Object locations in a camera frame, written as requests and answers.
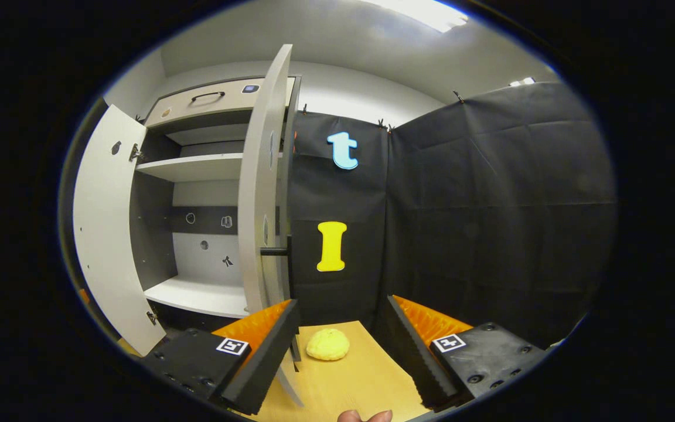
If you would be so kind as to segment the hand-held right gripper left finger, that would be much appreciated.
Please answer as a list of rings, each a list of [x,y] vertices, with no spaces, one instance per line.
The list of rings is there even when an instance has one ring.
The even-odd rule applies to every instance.
[[[300,320],[298,300],[284,300],[216,331],[187,329],[139,362],[198,400],[257,414]]]

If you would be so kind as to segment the black backdrop cloth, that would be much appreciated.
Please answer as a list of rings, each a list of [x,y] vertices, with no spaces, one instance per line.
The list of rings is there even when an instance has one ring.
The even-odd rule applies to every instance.
[[[307,325],[377,326],[388,295],[548,348],[589,310],[616,230],[613,168],[565,83],[508,87],[388,130],[297,113],[292,293]]]

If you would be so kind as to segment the white and grey cabinet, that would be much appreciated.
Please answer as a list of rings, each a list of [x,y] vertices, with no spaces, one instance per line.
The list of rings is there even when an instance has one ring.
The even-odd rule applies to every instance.
[[[287,185],[300,76],[288,76],[286,111],[279,139],[274,233],[276,246],[288,235]],[[149,128],[163,130],[180,155],[139,165],[137,175],[169,182],[176,273],[144,290],[151,304],[214,317],[244,318],[246,294],[240,275],[238,183],[252,109],[185,118]]]

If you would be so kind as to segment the long ceiling light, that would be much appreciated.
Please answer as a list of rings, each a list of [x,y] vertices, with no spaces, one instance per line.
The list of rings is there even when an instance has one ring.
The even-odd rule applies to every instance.
[[[359,0],[421,22],[439,33],[466,26],[469,16],[437,0]]]

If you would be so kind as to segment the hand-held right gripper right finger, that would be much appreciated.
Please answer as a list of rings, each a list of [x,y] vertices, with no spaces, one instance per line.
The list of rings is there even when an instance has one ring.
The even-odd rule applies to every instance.
[[[386,352],[434,412],[490,395],[547,355],[499,324],[471,326],[397,295],[386,298]]]

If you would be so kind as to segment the beige cabinet drawer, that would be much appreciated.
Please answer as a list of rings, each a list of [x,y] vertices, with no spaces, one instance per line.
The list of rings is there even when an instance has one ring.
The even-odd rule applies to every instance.
[[[264,83],[263,78],[231,80],[198,86],[159,98],[145,119],[147,128],[185,120],[185,118],[203,117],[213,113],[250,110]],[[225,91],[223,98],[209,96],[190,103],[193,96],[203,93]]]

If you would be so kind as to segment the yellow round sponge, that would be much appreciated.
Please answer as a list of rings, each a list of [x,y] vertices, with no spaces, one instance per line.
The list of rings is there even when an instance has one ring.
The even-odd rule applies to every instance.
[[[349,352],[349,338],[339,329],[320,329],[306,345],[307,355],[323,361],[340,360]]]

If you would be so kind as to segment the white cabinet door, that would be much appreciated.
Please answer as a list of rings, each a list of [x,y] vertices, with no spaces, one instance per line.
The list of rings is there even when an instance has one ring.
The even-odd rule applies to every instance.
[[[146,128],[110,105],[87,142],[73,192],[73,235],[96,304],[141,357],[166,335],[142,289],[129,229],[134,151]]]
[[[262,247],[275,247],[279,139],[286,111],[292,45],[283,45],[271,62],[255,99],[247,126],[238,183],[240,275],[250,313],[286,299],[274,257]]]

